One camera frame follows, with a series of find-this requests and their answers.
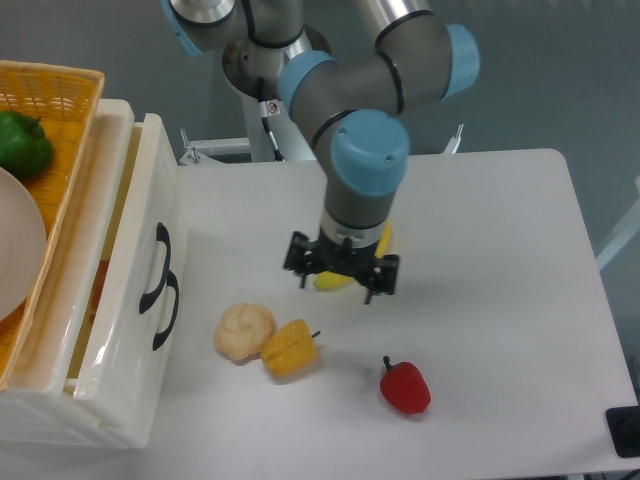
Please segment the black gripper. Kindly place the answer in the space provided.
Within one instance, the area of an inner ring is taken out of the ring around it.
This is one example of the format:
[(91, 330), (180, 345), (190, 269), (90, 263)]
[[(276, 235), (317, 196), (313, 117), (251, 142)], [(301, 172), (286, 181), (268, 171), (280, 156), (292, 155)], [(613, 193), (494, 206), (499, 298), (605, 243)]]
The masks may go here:
[(283, 269), (299, 278), (299, 288), (306, 288), (307, 277), (334, 274), (355, 279), (367, 293), (364, 304), (369, 305), (374, 296), (394, 295), (400, 266), (400, 256), (386, 254), (376, 257), (376, 249), (382, 238), (366, 246), (358, 247), (350, 239), (334, 242), (323, 231), (311, 240), (300, 231), (294, 231), (285, 255)]

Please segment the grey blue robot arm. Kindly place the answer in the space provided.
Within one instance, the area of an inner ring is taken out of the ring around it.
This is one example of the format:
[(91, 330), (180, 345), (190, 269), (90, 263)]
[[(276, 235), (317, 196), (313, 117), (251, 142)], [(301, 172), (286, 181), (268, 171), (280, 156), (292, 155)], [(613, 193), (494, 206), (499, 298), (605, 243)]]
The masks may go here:
[(299, 1), (166, 1), (165, 16), (190, 55), (244, 45), (243, 72), (260, 102), (281, 102), (324, 171), (316, 240), (292, 235), (284, 267), (356, 280), (369, 296), (395, 291), (400, 259), (377, 256), (410, 140), (400, 115), (474, 84), (480, 53), (472, 33), (439, 23), (426, 1), (362, 1), (374, 54), (339, 64), (315, 49)]

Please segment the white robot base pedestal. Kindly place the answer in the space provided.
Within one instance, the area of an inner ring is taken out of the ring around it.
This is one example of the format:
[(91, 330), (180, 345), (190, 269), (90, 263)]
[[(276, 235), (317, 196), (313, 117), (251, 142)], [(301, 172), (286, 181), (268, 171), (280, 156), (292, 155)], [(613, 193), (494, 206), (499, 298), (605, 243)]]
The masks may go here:
[(308, 50), (331, 51), (325, 37), (309, 25), (297, 40), (283, 48), (268, 49), (241, 40), (224, 49), (224, 74), (241, 98), (249, 151), (254, 162), (315, 159), (277, 92), (277, 81), (284, 65), (290, 58)]

